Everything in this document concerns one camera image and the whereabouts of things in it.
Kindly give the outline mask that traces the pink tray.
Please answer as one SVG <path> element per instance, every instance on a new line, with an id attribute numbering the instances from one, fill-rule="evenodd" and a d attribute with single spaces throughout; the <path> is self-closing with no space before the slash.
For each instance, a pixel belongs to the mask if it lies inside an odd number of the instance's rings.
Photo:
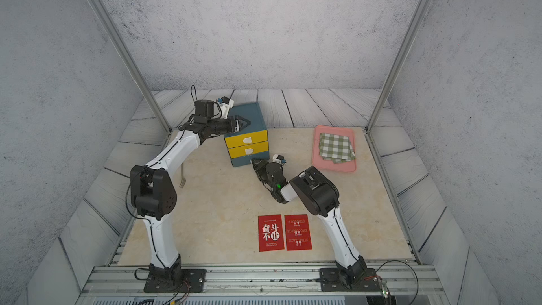
<path id="1" fill-rule="evenodd" d="M 312 164 L 319 170 L 355 172 L 357 164 L 354 132 L 350 128 L 314 128 Z"/>

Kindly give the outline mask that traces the aluminium frame post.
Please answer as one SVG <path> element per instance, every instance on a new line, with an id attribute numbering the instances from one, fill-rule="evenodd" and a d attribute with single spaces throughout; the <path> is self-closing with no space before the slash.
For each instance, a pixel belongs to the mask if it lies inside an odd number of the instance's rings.
<path id="1" fill-rule="evenodd" d="M 132 57 L 125 42 L 123 41 L 123 38 L 118 28 L 114 24 L 114 21 L 112 20 L 112 17 L 107 11 L 105 5 L 103 4 L 103 1 L 102 0 L 87 0 L 87 2 L 90 4 L 91 9 L 93 10 L 94 14 L 97 16 L 102 27 L 105 29 L 110 41 L 112 42 L 114 46 L 114 49 L 117 51 L 117 54 L 119 55 L 120 59 L 124 63 L 128 72 L 130 73 L 133 81 L 135 82 L 141 94 L 143 95 L 143 98 L 148 103 L 151 109 L 151 112 L 157 117 L 162 128 L 168 134 L 170 134 L 172 132 L 172 127 L 170 126 L 169 122 L 166 120 L 162 112 L 162 109 L 159 107 L 159 104 L 154 98 L 154 95 L 151 93 L 151 90 L 149 89 L 148 84 L 146 83 L 140 69 L 136 65 L 134 58 Z"/>
<path id="2" fill-rule="evenodd" d="M 432 0 L 419 0 L 414 10 L 412 19 L 409 23 L 409 27 L 407 28 L 405 33 L 405 37 L 402 41 L 402 44 L 400 45 L 394 62 L 392 63 L 392 67 L 388 73 L 387 78 L 385 79 L 375 108 L 368 121 L 368 125 L 366 127 L 367 134 L 370 134 L 372 130 L 376 127 L 378 118 L 380 117 L 381 112 L 384 109 L 385 102 L 389 98 L 392 89 L 399 78 L 401 69 L 406 62 L 409 51 L 412 48 L 417 32 L 419 31 L 419 28 L 421 27 L 423 20 L 427 14 L 431 1 Z"/>

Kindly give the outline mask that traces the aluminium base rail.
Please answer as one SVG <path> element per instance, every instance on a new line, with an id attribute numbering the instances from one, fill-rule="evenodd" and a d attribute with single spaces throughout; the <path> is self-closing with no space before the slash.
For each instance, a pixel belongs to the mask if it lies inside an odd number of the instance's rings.
<path id="1" fill-rule="evenodd" d="M 149 282 L 148 271 L 136 266 L 94 268 L 83 287 L 78 304 L 139 304 L 152 299 L 161 304 L 170 298 L 234 301 L 251 297 L 268 303 L 271 297 L 316 298 L 318 296 L 366 296 L 379 304 L 448 304 L 444 288 L 431 265 L 398 262 L 372 263 L 376 274 L 350 288 L 339 281 L 331 263 L 284 263 L 263 265 L 188 265 L 178 286 Z"/>

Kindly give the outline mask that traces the red postcard english text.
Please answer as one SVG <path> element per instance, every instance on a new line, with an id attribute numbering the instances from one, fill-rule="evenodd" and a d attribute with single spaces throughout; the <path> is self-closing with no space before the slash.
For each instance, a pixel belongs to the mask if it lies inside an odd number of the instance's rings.
<path id="1" fill-rule="evenodd" d="M 285 215 L 285 241 L 288 251 L 312 250 L 307 214 Z"/>

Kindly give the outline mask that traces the left aluminium frame post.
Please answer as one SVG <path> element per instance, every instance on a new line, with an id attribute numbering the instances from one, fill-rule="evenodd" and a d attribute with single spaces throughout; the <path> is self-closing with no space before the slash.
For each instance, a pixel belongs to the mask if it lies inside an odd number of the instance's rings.
<path id="1" fill-rule="evenodd" d="M 103 1 L 102 0 L 87 0 L 87 2 L 90 4 L 91 9 L 93 10 L 94 14 L 97 16 L 102 27 L 105 29 L 110 41 L 112 42 L 114 46 L 114 49 L 117 51 L 117 54 L 119 55 L 120 59 L 124 63 L 128 72 L 130 73 L 133 81 L 135 82 L 141 94 L 143 95 L 143 98 L 148 103 L 151 109 L 151 112 L 157 117 L 162 128 L 168 134 L 170 134 L 172 132 L 172 127 L 170 126 L 169 122 L 166 120 L 162 112 L 162 109 L 159 107 L 159 104 L 154 98 L 154 95 L 151 93 L 151 90 L 149 89 L 148 84 L 146 83 L 140 69 L 136 65 L 134 58 L 132 57 L 125 42 L 123 41 L 123 38 L 118 28 L 114 24 L 114 21 L 112 20 L 112 17 L 107 11 L 105 5 L 103 4 Z"/>

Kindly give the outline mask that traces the teal drawer cabinet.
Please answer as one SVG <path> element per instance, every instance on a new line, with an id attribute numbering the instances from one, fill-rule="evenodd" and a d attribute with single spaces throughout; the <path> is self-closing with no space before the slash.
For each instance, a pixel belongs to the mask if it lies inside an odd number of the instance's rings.
<path id="1" fill-rule="evenodd" d="M 241 134 L 268 130 L 260 105 L 257 102 L 234 106 L 231 108 L 229 116 L 235 117 L 236 115 L 240 115 L 251 122 L 251 125 L 245 131 L 240 132 Z"/>

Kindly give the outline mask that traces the red postcard chinese text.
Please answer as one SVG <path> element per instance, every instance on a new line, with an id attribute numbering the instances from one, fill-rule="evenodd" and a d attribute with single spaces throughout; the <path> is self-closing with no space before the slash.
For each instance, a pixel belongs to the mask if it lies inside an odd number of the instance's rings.
<path id="1" fill-rule="evenodd" d="M 260 252 L 285 249 L 281 215 L 261 215 L 258 217 L 258 248 Z"/>

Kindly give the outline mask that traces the green checked cloth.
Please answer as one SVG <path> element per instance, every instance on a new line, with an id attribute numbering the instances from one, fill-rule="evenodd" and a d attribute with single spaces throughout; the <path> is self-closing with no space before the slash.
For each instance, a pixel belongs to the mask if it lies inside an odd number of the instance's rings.
<path id="1" fill-rule="evenodd" d="M 354 146 L 348 136 L 322 133 L 319 135 L 319 155 L 334 164 L 356 159 Z"/>

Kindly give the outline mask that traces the yellow bottom drawer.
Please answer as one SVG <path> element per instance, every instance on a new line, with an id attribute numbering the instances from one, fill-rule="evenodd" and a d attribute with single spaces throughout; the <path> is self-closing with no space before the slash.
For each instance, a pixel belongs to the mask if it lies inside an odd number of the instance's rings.
<path id="1" fill-rule="evenodd" d="M 267 141 L 260 143 L 247 144 L 235 148 L 228 149 L 230 158 L 241 158 L 258 153 L 264 153 L 269 151 L 269 143 Z"/>

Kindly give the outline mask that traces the teal bottom drawer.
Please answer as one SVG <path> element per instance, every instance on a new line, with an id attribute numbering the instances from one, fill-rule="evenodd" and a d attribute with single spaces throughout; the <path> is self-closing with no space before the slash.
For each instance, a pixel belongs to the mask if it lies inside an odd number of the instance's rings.
<path id="1" fill-rule="evenodd" d="M 269 160 L 270 153 L 268 151 L 254 153 L 251 155 L 245 155 L 239 158 L 231 158 L 231 164 L 233 167 L 241 167 L 245 165 L 252 165 L 252 160 Z"/>

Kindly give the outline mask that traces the yellow top drawer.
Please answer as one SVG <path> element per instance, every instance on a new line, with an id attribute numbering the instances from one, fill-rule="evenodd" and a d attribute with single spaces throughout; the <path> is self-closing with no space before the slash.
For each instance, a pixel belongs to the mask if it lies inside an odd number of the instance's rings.
<path id="1" fill-rule="evenodd" d="M 245 145 L 262 143 L 268 141 L 268 131 L 262 130 L 246 134 L 238 133 L 224 135 L 224 141 L 227 144 L 227 148 L 237 148 Z"/>

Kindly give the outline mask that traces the yellow drawer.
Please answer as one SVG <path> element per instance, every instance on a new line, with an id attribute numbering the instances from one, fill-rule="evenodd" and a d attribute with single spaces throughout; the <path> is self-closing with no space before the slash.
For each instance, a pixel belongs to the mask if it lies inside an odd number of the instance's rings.
<path id="1" fill-rule="evenodd" d="M 264 153 L 269 151 L 269 143 L 267 141 L 260 143 L 247 144 L 235 148 L 228 149 L 230 158 L 241 158 L 258 153 Z"/>
<path id="2" fill-rule="evenodd" d="M 262 143 L 268 141 L 268 131 L 262 130 L 246 134 L 238 133 L 224 135 L 224 141 L 227 144 L 227 148 L 237 148 L 245 145 Z"/>

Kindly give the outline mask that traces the right aluminium frame post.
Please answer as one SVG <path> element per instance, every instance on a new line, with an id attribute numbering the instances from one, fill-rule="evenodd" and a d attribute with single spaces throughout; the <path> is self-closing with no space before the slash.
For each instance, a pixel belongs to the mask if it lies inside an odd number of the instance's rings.
<path id="1" fill-rule="evenodd" d="M 412 48 L 417 32 L 419 31 L 419 28 L 421 27 L 423 20 L 427 14 L 431 1 L 432 0 L 419 0 L 414 10 L 412 19 L 409 23 L 409 27 L 407 28 L 405 33 L 405 37 L 402 41 L 402 44 L 400 45 L 394 62 L 392 63 L 392 67 L 388 73 L 387 78 L 385 79 L 375 108 L 368 121 L 368 125 L 366 127 L 367 134 L 370 134 L 372 130 L 376 127 L 378 118 L 380 117 L 381 112 L 384 109 L 385 102 L 389 98 L 392 89 L 399 78 L 401 69 L 406 62 L 409 51 Z"/>

